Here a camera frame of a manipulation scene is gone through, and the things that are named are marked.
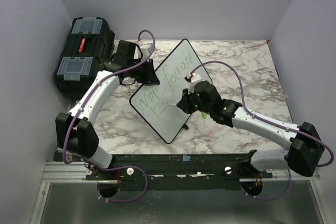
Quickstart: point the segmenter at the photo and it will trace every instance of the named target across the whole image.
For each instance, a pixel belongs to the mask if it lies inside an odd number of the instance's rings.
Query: red object
[[[85,38],[82,38],[78,52],[83,52],[85,40],[86,40]]]

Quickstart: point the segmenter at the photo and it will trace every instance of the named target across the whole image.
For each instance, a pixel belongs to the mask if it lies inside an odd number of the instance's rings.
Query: wall
[[[29,223],[64,111],[52,75],[71,20],[60,0],[0,0],[0,216]]]
[[[269,39],[292,0],[62,0],[71,18],[100,16],[117,39]]]
[[[336,152],[336,0],[293,0],[270,42],[296,123],[313,123]],[[336,165],[320,169],[336,220]]]

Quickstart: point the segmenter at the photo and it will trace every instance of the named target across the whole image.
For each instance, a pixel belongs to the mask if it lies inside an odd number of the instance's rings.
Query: marble surface
[[[156,43],[154,65],[174,49],[179,41]],[[280,82],[266,41],[191,41],[202,62],[222,60],[233,66],[242,78],[247,106],[261,114],[291,122]],[[225,66],[206,66],[222,98],[240,102],[239,83]],[[203,119],[195,112],[171,144],[166,144],[129,105],[139,84],[120,86],[99,113],[95,130],[100,145],[114,154],[187,154],[246,153],[253,149],[269,150],[275,143],[253,133],[233,129]]]

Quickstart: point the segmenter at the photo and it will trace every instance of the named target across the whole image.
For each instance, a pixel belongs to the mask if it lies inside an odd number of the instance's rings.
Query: white knob
[[[127,169],[127,174],[128,175],[131,176],[133,173],[134,173],[134,169],[133,168],[130,167],[130,168]]]

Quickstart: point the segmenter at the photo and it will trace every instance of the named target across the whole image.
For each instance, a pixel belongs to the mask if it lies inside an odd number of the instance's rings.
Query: screw
[[[225,171],[226,174],[231,174],[232,173],[232,169],[229,166],[226,166],[224,171]]]

